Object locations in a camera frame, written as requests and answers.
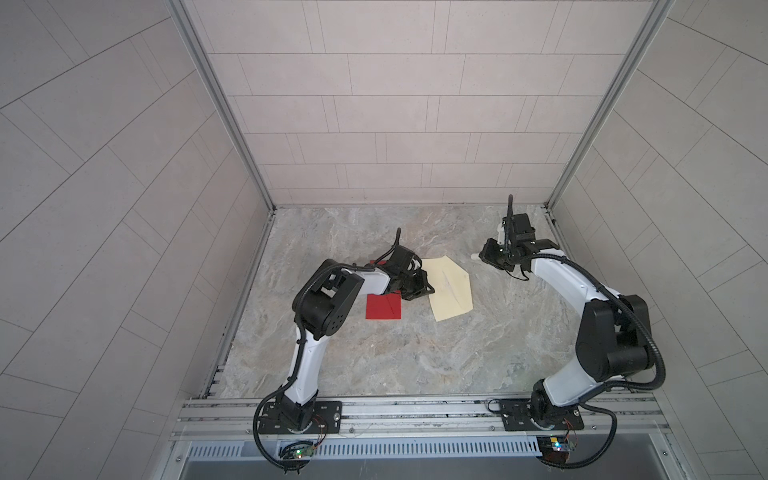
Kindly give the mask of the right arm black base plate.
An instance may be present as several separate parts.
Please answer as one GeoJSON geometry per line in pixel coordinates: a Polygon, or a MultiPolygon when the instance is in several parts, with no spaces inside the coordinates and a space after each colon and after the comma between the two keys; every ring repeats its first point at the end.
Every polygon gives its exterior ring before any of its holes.
{"type": "Polygon", "coordinates": [[[544,402],[537,406],[530,399],[500,399],[497,405],[497,412],[507,432],[580,431],[585,428],[577,405],[557,407],[544,402]]]}

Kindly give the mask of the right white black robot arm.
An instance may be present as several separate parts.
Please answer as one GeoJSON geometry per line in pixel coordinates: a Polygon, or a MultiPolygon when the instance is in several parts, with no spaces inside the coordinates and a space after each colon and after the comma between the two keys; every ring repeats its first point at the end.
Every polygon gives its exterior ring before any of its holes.
{"type": "Polygon", "coordinates": [[[607,287],[555,242],[537,239],[526,214],[508,212],[479,259],[508,274],[519,268],[521,280],[529,274],[544,280],[581,316],[574,358],[533,387],[529,412],[537,425],[556,426],[566,411],[614,388],[663,386],[666,365],[645,300],[607,287]]]}

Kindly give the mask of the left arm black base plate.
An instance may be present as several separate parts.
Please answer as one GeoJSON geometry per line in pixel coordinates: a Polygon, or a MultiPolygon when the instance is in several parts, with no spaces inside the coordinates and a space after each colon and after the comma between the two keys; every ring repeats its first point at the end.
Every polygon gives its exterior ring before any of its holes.
{"type": "Polygon", "coordinates": [[[257,432],[266,435],[337,434],[342,408],[341,401],[315,400],[306,406],[271,401],[259,414],[257,432]]]}

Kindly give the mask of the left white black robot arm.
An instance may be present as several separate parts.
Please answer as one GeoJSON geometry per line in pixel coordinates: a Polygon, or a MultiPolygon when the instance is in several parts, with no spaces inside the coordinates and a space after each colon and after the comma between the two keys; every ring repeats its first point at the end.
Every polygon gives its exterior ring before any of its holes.
{"type": "Polygon", "coordinates": [[[325,260],[292,303],[296,347],[287,384],[276,397],[284,421],[295,430],[311,423],[328,339],[340,330],[358,298],[397,294],[410,301],[433,292],[422,259],[401,245],[367,265],[325,260]]]}

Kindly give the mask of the cream yellow envelope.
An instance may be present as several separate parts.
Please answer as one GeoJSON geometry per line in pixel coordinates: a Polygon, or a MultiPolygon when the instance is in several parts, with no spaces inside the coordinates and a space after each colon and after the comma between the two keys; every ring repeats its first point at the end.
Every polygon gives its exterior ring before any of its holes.
{"type": "Polygon", "coordinates": [[[473,310],[469,274],[447,256],[424,259],[423,270],[434,292],[428,295],[437,322],[448,320],[473,310]]]}

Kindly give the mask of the red envelope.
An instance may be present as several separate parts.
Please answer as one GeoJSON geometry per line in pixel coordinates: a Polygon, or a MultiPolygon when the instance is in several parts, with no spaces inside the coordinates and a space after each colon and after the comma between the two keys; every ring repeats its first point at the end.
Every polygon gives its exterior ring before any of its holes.
{"type": "Polygon", "coordinates": [[[402,306],[397,275],[385,269],[385,261],[371,260],[370,264],[374,268],[363,273],[364,284],[361,289],[361,295],[366,299],[365,319],[400,320],[402,306]]]}

